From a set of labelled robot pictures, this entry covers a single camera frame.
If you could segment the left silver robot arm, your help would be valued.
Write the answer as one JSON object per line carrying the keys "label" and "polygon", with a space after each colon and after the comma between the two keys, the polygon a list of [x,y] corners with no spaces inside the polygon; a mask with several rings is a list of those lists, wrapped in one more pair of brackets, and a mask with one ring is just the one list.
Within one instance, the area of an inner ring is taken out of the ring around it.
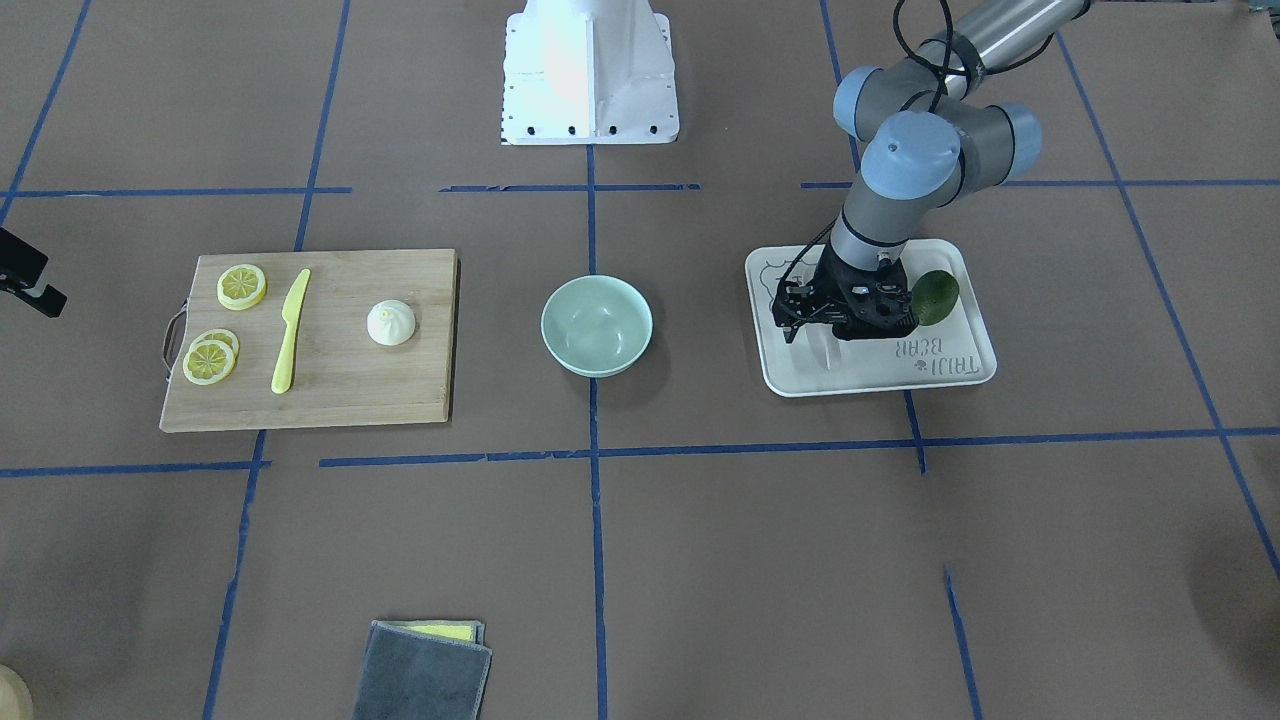
{"label": "left silver robot arm", "polygon": [[771,300],[791,343],[806,325],[841,341],[899,340],[943,322],[959,300],[950,272],[908,277],[902,252],[927,213],[1004,184],[1037,161],[1043,131],[1016,102],[970,106],[989,77],[1039,56],[1088,1],[983,1],[963,15],[941,3],[943,28],[904,50],[891,68],[859,67],[838,85],[836,123],[863,143],[838,217],[814,240],[815,270],[790,263]]}

